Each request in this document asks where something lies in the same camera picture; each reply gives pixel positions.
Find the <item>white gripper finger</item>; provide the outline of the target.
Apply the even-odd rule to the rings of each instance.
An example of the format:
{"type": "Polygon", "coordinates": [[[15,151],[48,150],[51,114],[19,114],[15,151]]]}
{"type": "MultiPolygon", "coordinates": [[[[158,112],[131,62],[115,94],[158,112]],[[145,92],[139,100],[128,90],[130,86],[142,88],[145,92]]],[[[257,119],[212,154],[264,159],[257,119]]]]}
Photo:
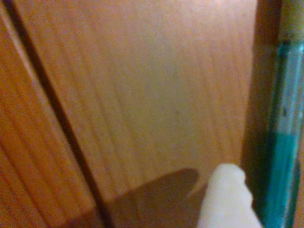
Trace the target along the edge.
{"type": "Polygon", "coordinates": [[[200,208],[198,228],[261,227],[245,179],[244,171],[234,164],[220,164],[213,171],[200,208]]]}

